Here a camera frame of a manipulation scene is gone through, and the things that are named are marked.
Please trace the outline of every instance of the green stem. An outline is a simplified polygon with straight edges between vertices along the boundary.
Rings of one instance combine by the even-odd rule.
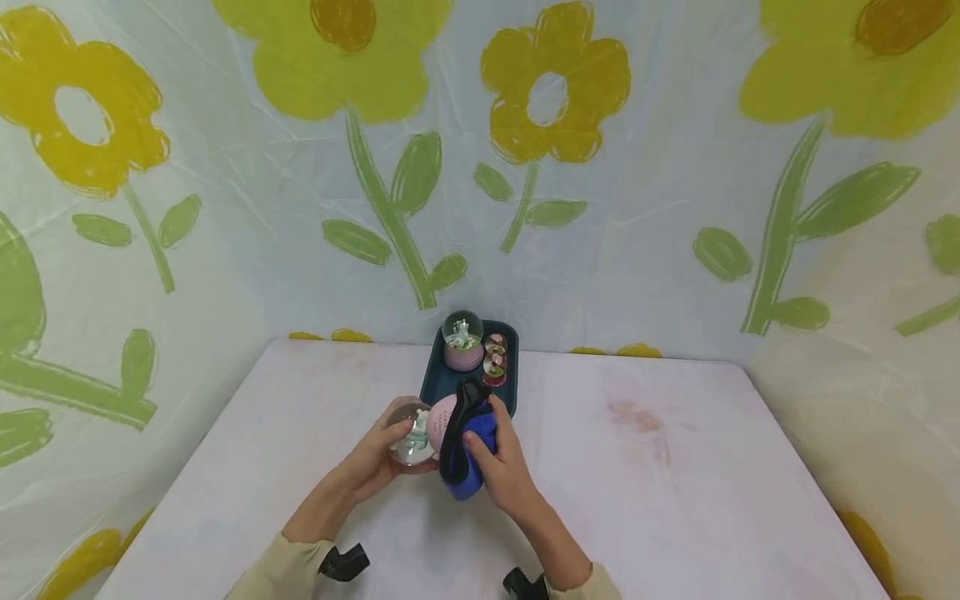
[[[954,296],[942,304],[937,304],[933,308],[925,310],[916,317],[897,323],[894,325],[894,329],[903,337],[909,337],[921,331],[927,331],[932,326],[941,324],[958,315],[960,315],[960,296]]]
[[[0,390],[52,402],[143,431],[156,405],[60,365],[16,354],[0,355]]]
[[[133,211],[133,218],[140,225],[143,236],[147,238],[147,245],[150,246],[150,253],[154,256],[154,262],[156,263],[156,270],[160,273],[163,291],[170,294],[176,289],[174,287],[174,274],[170,271],[170,263],[167,262],[167,255],[163,252],[160,241],[156,239],[156,232],[154,226],[150,223],[150,217],[147,215],[147,211],[143,209],[143,205],[136,197],[136,192],[133,191],[133,186],[130,185],[129,181],[123,184],[123,193],[127,198],[127,204]]]
[[[410,229],[407,228],[403,218],[394,210],[390,194],[373,163],[373,156],[370,154],[370,147],[367,146],[363,130],[360,129],[360,122],[350,111],[347,112],[347,140],[350,155],[353,157],[353,167],[356,169],[357,177],[360,178],[360,185],[363,186],[367,200],[376,218],[379,219],[380,225],[394,244],[396,255],[417,297],[417,306],[420,310],[435,307],[437,298],[430,282],[430,275],[423,266],[423,258],[417,250],[417,244],[410,235]]]
[[[818,117],[810,125],[780,174],[767,216],[767,229],[763,233],[763,254],[756,272],[754,292],[750,297],[747,316],[740,327],[744,333],[766,335],[770,327],[774,305],[777,304],[780,287],[793,257],[796,242],[794,220],[804,195],[806,176],[820,146],[824,125],[823,117]]]
[[[500,251],[509,254],[514,249],[514,244],[520,232],[523,231],[523,224],[527,220],[527,211],[530,210],[530,202],[534,199],[534,187],[537,185],[537,172],[540,165],[531,162],[527,167],[527,181],[523,183],[523,194],[520,196],[520,206],[516,208],[514,220],[510,223],[510,230],[507,231],[507,237],[503,238],[500,244]]]

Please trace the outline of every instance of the white table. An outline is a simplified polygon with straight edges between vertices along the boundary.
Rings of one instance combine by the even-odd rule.
[[[274,342],[117,566],[102,600],[223,598],[430,348]],[[739,367],[522,352],[515,424],[534,478],[628,600],[885,599]],[[337,540],[372,561],[323,599],[503,598],[540,574],[485,492],[394,483]]]

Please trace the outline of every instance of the green leaf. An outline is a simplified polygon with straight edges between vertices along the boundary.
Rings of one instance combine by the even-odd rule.
[[[70,218],[73,227],[83,239],[97,244],[121,248],[129,246],[133,241],[130,226],[114,221],[103,215],[78,214]]]
[[[700,229],[693,240],[693,253],[700,264],[724,281],[736,281],[754,268],[750,253],[726,229]]]
[[[527,223],[539,228],[558,228],[573,221],[587,210],[584,200],[547,200],[530,209]]]
[[[478,162],[476,170],[473,171],[473,180],[485,194],[497,202],[507,202],[514,196],[514,188],[489,164]]]
[[[390,198],[400,214],[410,217],[426,205],[437,187],[443,162],[443,145],[436,132],[410,138],[394,171]]]
[[[0,413],[0,468],[27,458],[51,440],[50,413],[39,408],[27,408],[11,413]]]
[[[120,389],[129,398],[140,399],[150,389],[156,367],[154,336],[146,329],[134,329],[123,345],[120,361]]]
[[[920,169],[878,162],[839,181],[797,217],[798,242],[830,237],[886,210],[916,183]]]
[[[392,250],[376,233],[351,221],[328,219],[324,221],[324,240],[360,260],[374,265],[387,264]]]
[[[467,272],[467,260],[460,254],[448,254],[437,263],[430,274],[430,285],[435,292],[446,289]]]
[[[815,298],[802,296],[774,304],[770,318],[779,324],[813,330],[829,322],[830,309]]]
[[[944,215],[926,226],[926,247],[944,275],[960,275],[960,216]]]
[[[0,353],[36,352],[46,323],[34,255],[7,215],[0,212]]]
[[[163,216],[163,221],[160,221],[160,246],[164,249],[171,248],[186,237],[186,234],[197,223],[202,205],[200,196],[190,194],[171,206],[167,214]]]

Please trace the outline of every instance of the dark teal tray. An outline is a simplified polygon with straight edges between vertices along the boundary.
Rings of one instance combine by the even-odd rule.
[[[493,388],[493,393],[503,400],[507,405],[507,410],[512,417],[516,412],[516,382],[519,372],[520,339],[516,335],[516,329],[501,321],[483,320],[483,341],[491,333],[499,333],[507,339],[507,380],[498,388]],[[420,400],[425,404],[433,406],[442,398],[454,394],[457,391],[457,382],[466,379],[471,375],[477,379],[483,377],[483,362],[473,371],[459,372],[454,371],[444,362],[444,336],[440,329],[437,329],[437,337],[433,341],[433,350],[430,352],[430,362],[427,363],[426,373],[423,374],[423,385],[420,387]]]

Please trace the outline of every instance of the finger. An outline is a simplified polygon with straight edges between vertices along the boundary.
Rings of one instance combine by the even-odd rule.
[[[493,407],[493,416],[496,419],[496,447],[497,451],[502,451],[504,448],[509,448],[512,446],[519,446],[520,440],[516,435],[516,430],[514,429],[514,420],[510,418],[510,412],[507,410],[507,405],[503,403],[496,394],[490,394],[488,398],[490,405]]]
[[[413,397],[412,397],[412,396],[397,396],[397,397],[395,397],[393,400],[391,400],[391,401],[390,401],[390,404],[387,405],[387,409],[386,409],[385,411],[383,411],[383,414],[380,415],[380,417],[379,417],[379,418],[376,420],[376,422],[373,424],[373,427],[371,427],[371,431],[380,431],[381,429],[383,429],[384,427],[386,427],[386,426],[387,426],[387,419],[390,418],[390,415],[392,415],[392,414],[394,413],[394,411],[395,411],[398,407],[400,407],[400,406],[406,404],[407,402],[409,402],[411,398],[413,398]]]
[[[484,475],[493,473],[501,465],[500,460],[491,454],[487,445],[472,431],[464,434],[464,445]]]
[[[431,458],[427,462],[420,463],[419,465],[403,465],[400,468],[400,472],[404,475],[423,475],[433,472],[438,468],[440,468],[440,463]]]
[[[510,411],[507,410],[507,405],[503,403],[503,400],[496,394],[490,394],[487,401],[493,407],[493,415],[496,417],[497,426],[509,425],[511,421]]]
[[[377,444],[382,447],[396,444],[403,438],[407,437],[407,434],[409,434],[413,428],[414,422],[411,420],[402,420],[399,423],[394,423],[377,434]]]

